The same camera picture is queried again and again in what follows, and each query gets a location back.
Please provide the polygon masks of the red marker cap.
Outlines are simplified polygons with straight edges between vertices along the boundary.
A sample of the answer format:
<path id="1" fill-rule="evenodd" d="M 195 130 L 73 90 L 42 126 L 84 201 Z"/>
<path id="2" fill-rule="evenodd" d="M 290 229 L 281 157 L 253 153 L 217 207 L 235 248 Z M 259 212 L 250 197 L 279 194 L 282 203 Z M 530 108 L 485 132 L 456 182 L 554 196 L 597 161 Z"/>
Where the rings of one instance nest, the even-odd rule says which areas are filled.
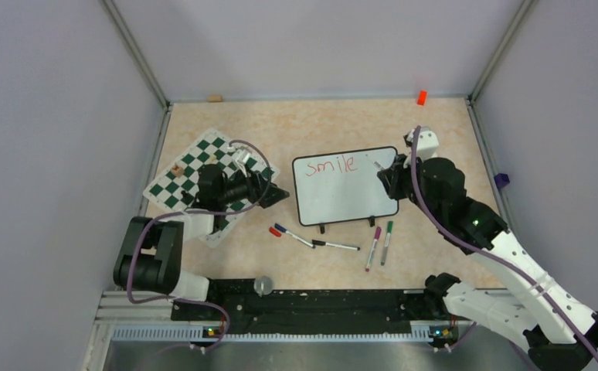
<path id="1" fill-rule="evenodd" d="M 274 236 L 276 236 L 276 237 L 281 237 L 282 236 L 282 232 L 280 232 L 279 230 L 275 229 L 272 226 L 269 228 L 269 232 L 271 234 L 273 234 Z"/>

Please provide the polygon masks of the white whiteboard black frame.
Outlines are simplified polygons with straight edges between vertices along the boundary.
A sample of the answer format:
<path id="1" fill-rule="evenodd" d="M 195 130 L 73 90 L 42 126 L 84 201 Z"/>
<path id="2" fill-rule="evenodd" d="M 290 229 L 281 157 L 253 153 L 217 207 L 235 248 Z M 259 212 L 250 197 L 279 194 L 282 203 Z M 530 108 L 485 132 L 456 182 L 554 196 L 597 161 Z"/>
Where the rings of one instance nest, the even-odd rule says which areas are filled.
<path id="1" fill-rule="evenodd" d="M 390 199 L 368 154 L 388 168 L 393 146 L 340 151 L 295 158 L 291 163 L 297 216 L 302 226 L 344 223 L 393 216 L 399 202 Z"/>

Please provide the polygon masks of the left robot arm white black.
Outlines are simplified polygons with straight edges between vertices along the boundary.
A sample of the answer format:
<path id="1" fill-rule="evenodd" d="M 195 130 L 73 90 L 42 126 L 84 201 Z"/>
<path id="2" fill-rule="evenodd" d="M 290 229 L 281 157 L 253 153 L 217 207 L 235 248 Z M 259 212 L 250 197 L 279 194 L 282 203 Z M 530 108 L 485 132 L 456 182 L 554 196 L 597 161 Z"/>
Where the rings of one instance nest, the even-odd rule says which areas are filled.
<path id="1" fill-rule="evenodd" d="M 184 242 L 219 232 L 226 217 L 237 214 L 228 210 L 236 202 L 247 201 L 251 207 L 266 209 L 287 199 L 289 192 L 249 166 L 228 176 L 218 165 L 204 165 L 198 175 L 198 191 L 187 209 L 131 219 L 114 265 L 113 281 L 125 290 L 190 300 L 190 310 L 206 320 L 218 312 L 219 299 L 209 292 L 207 277 L 182 269 Z"/>

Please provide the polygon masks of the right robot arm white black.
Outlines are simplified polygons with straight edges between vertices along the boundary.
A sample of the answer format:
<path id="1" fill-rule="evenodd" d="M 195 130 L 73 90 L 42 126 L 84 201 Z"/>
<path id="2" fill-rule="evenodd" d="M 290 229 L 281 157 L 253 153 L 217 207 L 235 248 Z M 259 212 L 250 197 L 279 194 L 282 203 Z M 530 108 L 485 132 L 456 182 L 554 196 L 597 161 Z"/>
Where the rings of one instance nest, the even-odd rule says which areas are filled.
<path id="1" fill-rule="evenodd" d="M 514 297 L 508 302 L 452 274 L 432 275 L 424 298 L 430 316 L 468 318 L 509 340 L 540 370 L 581 370 L 598 361 L 598 311 L 563 289 L 490 206 L 467 194 L 464 173 L 451 160 L 397 155 L 377 176 L 390 199 L 418 206 L 447 242 Z"/>

